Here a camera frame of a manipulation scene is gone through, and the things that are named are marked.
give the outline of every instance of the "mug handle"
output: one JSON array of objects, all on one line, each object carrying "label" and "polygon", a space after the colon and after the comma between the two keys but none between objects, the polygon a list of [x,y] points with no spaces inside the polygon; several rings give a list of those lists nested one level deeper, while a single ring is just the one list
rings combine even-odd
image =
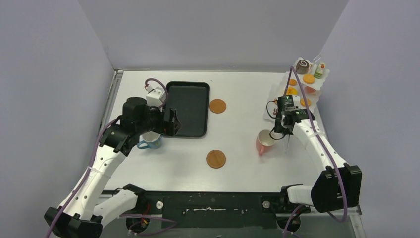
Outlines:
[{"label": "mug handle", "polygon": [[258,151],[258,155],[263,155],[264,154],[264,149],[265,149],[265,146],[261,146],[261,149],[260,149],[260,151]]},{"label": "mug handle", "polygon": [[144,141],[144,140],[142,140],[142,141],[140,141],[138,144],[137,144],[137,148],[139,148],[139,149],[141,149],[141,150],[143,150],[143,149],[147,149],[147,148],[150,148],[150,146]]}]

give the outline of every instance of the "black tray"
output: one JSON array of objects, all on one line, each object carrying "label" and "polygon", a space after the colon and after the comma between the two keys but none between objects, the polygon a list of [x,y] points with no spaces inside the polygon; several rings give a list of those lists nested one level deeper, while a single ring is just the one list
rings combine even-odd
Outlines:
[{"label": "black tray", "polygon": [[181,129],[175,137],[202,137],[207,130],[210,87],[201,82],[171,81],[166,85],[169,93],[165,108],[176,109]]}]

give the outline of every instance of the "wall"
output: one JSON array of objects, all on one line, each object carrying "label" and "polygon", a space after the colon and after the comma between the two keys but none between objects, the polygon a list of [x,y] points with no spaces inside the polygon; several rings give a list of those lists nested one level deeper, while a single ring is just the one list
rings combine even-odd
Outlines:
[{"label": "wall", "polygon": [[367,237],[419,237],[420,2],[351,0],[322,53],[331,143],[363,172]]},{"label": "wall", "polygon": [[114,68],[272,71],[314,58],[348,0],[79,0]]},{"label": "wall", "polygon": [[0,3],[0,237],[40,238],[88,163],[113,69],[77,0]]}]

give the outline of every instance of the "brown disc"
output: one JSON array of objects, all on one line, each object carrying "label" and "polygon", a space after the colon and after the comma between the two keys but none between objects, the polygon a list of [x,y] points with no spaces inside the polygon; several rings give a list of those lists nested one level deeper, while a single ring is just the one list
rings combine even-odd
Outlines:
[{"label": "brown disc", "polygon": [[210,102],[209,108],[214,113],[222,113],[226,110],[226,103],[221,99],[214,99]]},{"label": "brown disc", "polygon": [[212,150],[207,154],[206,161],[210,167],[218,169],[226,163],[226,156],[220,150]]}]

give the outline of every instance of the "screw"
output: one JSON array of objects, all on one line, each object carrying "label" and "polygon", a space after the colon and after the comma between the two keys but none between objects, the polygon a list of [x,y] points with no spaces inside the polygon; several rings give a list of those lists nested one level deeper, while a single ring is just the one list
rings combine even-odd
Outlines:
[{"label": "screw", "polygon": [[163,202],[158,201],[158,202],[156,203],[156,208],[158,208],[158,209],[162,209],[162,208],[163,208]]},{"label": "screw", "polygon": [[262,207],[263,207],[263,208],[270,208],[270,202],[269,202],[269,201],[264,201],[264,202],[262,203]]}]

